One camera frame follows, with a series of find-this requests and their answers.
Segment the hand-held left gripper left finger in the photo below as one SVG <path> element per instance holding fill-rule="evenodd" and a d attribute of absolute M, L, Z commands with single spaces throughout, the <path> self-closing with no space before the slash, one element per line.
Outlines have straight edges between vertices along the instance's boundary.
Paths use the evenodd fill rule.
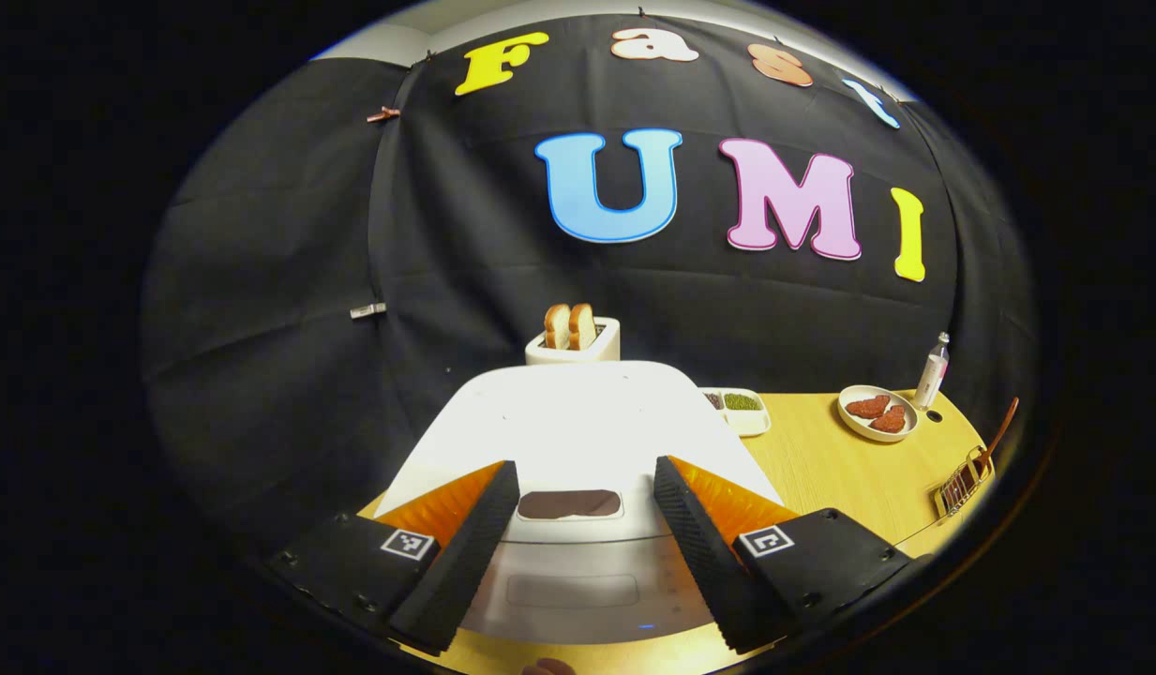
<path fill-rule="evenodd" d="M 344 623 L 437 657 L 449 650 L 520 500 L 502 460 L 381 517 L 338 514 L 268 561 Z"/>

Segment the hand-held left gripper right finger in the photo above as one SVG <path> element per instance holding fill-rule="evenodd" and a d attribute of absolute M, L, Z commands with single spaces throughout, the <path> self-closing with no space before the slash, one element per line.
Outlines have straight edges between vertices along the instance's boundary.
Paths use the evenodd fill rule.
<path fill-rule="evenodd" d="M 913 569 L 842 510 L 796 514 L 679 457 L 655 459 L 653 496 L 736 653 L 818 631 Z"/>

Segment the white rice cooker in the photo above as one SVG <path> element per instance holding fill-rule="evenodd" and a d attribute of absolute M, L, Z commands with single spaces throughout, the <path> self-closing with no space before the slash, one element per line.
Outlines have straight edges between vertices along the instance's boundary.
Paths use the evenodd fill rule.
<path fill-rule="evenodd" d="M 386 489 L 383 515 L 501 460 L 523 495 L 612 492 L 607 515 L 509 518 L 466 611 L 466 631 L 594 645 L 712 622 L 662 513 L 655 458 L 677 457 L 778 500 L 722 414 L 655 362 L 501 368 L 462 385 Z"/>

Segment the brown wooden spoon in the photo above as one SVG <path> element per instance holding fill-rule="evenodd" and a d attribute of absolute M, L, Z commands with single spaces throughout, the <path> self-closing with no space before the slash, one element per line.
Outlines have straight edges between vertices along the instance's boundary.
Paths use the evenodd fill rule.
<path fill-rule="evenodd" d="M 993 442 L 990 442 L 990 444 L 986 447 L 975 450 L 975 452 L 971 453 L 970 457 L 968 458 L 968 461 L 970 461 L 971 469 L 973 470 L 975 479 L 979 480 L 979 483 L 981 483 L 981 480 L 988 477 L 990 473 L 993 472 L 992 457 L 994 453 L 994 448 L 998 447 L 998 445 L 1002 440 L 1002 437 L 1005 436 L 1007 430 L 1009 430 L 1009 426 L 1011 425 L 1011 422 L 1015 418 L 1016 410 L 1018 410 L 1018 402 L 1020 402 L 1018 396 L 1011 398 L 1009 410 L 1005 413 L 1002 423 L 998 428 Z"/>

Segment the white divided grain dish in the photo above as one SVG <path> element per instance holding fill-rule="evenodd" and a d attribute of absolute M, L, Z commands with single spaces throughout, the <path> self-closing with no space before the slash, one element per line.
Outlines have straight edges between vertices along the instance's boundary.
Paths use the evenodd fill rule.
<path fill-rule="evenodd" d="M 765 403 L 753 390 L 731 387 L 701 387 L 716 413 L 742 439 L 766 433 L 772 426 L 772 420 Z"/>

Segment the white round plate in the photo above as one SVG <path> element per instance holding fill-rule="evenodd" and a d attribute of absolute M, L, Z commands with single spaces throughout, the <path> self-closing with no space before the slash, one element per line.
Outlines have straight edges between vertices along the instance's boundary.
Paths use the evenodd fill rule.
<path fill-rule="evenodd" d="M 907 426 L 904 428 L 904 431 L 902 433 L 882 433 L 869 426 L 873 420 L 862 420 L 859 417 L 852 417 L 852 415 L 850 415 L 849 411 L 845 411 L 845 406 L 847 406 L 849 402 L 855 400 L 865 400 L 866 398 L 872 398 L 877 395 L 891 396 L 890 406 L 887 407 L 887 410 L 890 410 L 892 405 L 901 405 L 905 407 L 905 415 L 907 416 Z M 917 411 L 916 406 L 912 406 L 911 402 L 907 401 L 906 396 L 896 394 L 895 392 L 891 392 L 891 390 L 873 387 L 873 385 L 857 384 L 857 385 L 851 385 L 845 390 L 842 390 L 839 395 L 836 398 L 836 410 L 838 411 L 839 417 L 840 420 L 843 420 L 845 426 L 851 428 L 852 431 L 855 431 L 855 433 L 859 433 L 864 436 L 866 439 L 869 439 L 872 442 L 882 442 L 882 443 L 903 442 L 907 438 L 907 436 L 916 432 L 916 428 L 919 426 L 920 423 L 919 411 Z"/>

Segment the white toaster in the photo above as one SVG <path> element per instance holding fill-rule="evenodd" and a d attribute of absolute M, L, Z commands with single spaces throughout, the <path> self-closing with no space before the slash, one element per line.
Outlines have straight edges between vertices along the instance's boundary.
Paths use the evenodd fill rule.
<path fill-rule="evenodd" d="M 596 326 L 595 341 L 580 351 L 549 349 L 544 344 L 544 332 L 532 338 L 523 351 L 526 364 L 618 362 L 621 359 L 621 322 L 603 316 L 595 316 L 594 322 Z"/>

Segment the clear bottle with pink label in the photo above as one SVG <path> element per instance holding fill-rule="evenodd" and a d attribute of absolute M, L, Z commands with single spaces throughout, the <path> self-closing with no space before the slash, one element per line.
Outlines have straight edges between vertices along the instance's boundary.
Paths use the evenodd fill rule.
<path fill-rule="evenodd" d="M 947 372 L 947 368 L 949 368 L 950 341 L 950 334 L 941 332 L 938 334 L 938 344 L 926 356 L 921 379 L 917 384 L 916 394 L 913 394 L 912 399 L 912 405 L 919 411 L 928 410 L 938 396 L 938 390 L 940 390 L 943 376 Z"/>

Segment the black backdrop cloth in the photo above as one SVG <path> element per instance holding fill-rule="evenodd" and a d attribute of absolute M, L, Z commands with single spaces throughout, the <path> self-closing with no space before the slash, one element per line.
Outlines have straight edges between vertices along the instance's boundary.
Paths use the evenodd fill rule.
<path fill-rule="evenodd" d="M 253 102 L 144 274 L 142 376 L 193 499 L 255 537 L 363 503 L 561 302 L 620 320 L 627 359 L 765 392 L 911 387 L 947 332 L 977 431 L 1030 410 L 1030 258 L 962 134 L 870 84 L 887 127 L 808 52 L 808 88 L 763 76 L 757 43 L 579 14 L 316 59 Z"/>

